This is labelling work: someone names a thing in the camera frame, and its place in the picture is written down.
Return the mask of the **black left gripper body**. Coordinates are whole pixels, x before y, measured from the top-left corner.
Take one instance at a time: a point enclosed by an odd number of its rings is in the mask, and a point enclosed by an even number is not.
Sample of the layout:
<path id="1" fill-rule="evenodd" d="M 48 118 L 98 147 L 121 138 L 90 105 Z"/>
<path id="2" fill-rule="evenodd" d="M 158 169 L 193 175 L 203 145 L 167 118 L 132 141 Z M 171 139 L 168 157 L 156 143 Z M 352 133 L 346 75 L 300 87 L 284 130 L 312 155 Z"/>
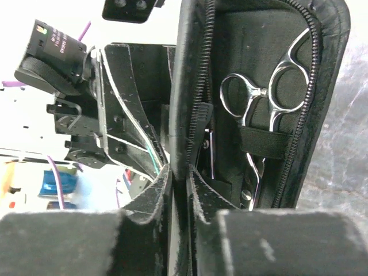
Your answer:
<path id="1" fill-rule="evenodd" d="M 141 104 L 156 131 L 167 159 L 169 153 L 168 117 L 173 79 L 175 47 L 159 44 L 128 44 Z M 99 49 L 90 50 L 92 97 L 71 97 L 62 93 L 47 106 L 54 116 L 55 131 L 71 136 L 65 142 L 66 159 L 92 168 L 115 164 L 105 154 L 99 123 Z"/>

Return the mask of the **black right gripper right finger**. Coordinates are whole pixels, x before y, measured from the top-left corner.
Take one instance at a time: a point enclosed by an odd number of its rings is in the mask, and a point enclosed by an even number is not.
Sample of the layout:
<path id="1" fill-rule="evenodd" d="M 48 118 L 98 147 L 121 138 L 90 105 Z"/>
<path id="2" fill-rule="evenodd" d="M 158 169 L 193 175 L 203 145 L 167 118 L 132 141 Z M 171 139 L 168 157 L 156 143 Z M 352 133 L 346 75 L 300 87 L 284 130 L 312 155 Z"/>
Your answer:
<path id="1" fill-rule="evenodd" d="M 236 209 L 188 170 L 194 275 L 366 275 L 356 223 L 324 210 Z"/>

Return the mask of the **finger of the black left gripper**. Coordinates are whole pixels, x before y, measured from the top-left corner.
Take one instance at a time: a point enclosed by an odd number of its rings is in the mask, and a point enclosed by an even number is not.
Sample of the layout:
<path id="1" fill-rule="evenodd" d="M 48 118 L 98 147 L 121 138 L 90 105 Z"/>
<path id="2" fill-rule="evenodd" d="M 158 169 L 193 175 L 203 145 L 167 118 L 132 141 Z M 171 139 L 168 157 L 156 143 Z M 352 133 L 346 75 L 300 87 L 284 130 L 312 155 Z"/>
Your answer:
<path id="1" fill-rule="evenodd" d="M 106 135 L 103 148 L 112 162 L 143 175 L 151 182 L 160 173 L 161 164 L 157 163 L 155 157 L 145 147 L 112 135 Z"/>
<path id="2" fill-rule="evenodd" d="M 141 104 L 128 44 L 99 50 L 99 123 L 103 148 L 104 137 L 112 135 L 149 149 L 161 169 L 167 163 Z"/>

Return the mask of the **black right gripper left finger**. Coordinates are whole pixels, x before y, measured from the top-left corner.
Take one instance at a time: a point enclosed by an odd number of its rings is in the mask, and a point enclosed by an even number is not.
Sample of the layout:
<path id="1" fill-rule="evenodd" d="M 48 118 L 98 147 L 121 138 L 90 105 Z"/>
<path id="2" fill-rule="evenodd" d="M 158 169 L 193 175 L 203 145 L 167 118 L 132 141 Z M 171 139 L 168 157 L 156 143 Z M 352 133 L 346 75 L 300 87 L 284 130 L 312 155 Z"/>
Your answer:
<path id="1" fill-rule="evenodd" d="M 2 275 L 166 275 L 171 170 L 117 211 L 1 218 Z"/>

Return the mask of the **black zip tool case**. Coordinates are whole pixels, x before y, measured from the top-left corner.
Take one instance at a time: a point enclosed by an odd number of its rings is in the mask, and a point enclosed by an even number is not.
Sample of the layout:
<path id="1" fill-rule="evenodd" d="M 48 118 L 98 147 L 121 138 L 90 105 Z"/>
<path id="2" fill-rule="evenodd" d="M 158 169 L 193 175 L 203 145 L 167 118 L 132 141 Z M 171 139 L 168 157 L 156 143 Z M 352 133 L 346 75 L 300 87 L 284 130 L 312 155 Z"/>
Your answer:
<path id="1" fill-rule="evenodd" d="M 345 1 L 182 1 L 169 129 L 189 206 L 190 168 L 235 208 L 296 206 L 349 32 Z"/>

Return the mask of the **black hair clip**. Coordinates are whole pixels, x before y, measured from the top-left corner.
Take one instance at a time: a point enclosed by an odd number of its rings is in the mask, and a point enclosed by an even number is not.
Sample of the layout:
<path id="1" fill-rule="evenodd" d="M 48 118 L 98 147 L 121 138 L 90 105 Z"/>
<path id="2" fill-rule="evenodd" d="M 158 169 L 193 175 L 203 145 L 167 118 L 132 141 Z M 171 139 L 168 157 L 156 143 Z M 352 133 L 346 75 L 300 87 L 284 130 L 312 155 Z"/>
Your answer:
<path id="1" fill-rule="evenodd" d="M 192 139 L 192 148 L 190 151 L 189 163 L 192 166 L 198 166 L 198 158 L 204 141 L 205 129 L 210 123 L 213 113 L 213 105 L 211 103 L 201 102 L 197 113 L 197 121 L 194 128 L 194 137 Z"/>

